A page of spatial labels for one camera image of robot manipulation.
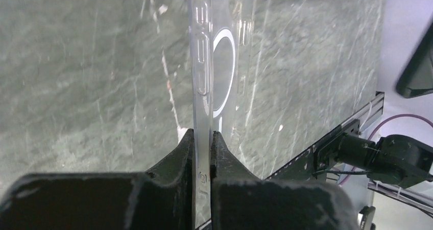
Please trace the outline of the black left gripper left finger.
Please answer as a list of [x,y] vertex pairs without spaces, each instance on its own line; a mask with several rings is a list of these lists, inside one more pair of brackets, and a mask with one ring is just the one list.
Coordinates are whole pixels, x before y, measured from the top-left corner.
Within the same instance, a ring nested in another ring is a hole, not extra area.
[[1,229],[192,229],[189,129],[144,172],[32,173],[1,199]]

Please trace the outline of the clear transparent phone case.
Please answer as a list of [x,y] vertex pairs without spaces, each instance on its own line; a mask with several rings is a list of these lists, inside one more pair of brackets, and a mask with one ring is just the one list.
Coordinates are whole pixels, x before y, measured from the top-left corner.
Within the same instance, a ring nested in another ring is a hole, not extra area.
[[188,0],[193,77],[193,227],[209,229],[211,144],[237,149],[245,132],[257,0]]

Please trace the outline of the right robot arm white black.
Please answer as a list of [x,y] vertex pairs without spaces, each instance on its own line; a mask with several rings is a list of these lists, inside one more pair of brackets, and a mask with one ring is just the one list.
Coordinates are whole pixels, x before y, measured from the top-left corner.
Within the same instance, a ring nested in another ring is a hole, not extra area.
[[378,142],[347,136],[339,143],[336,161],[363,169],[371,180],[403,189],[432,182],[432,147],[405,135],[381,137]]

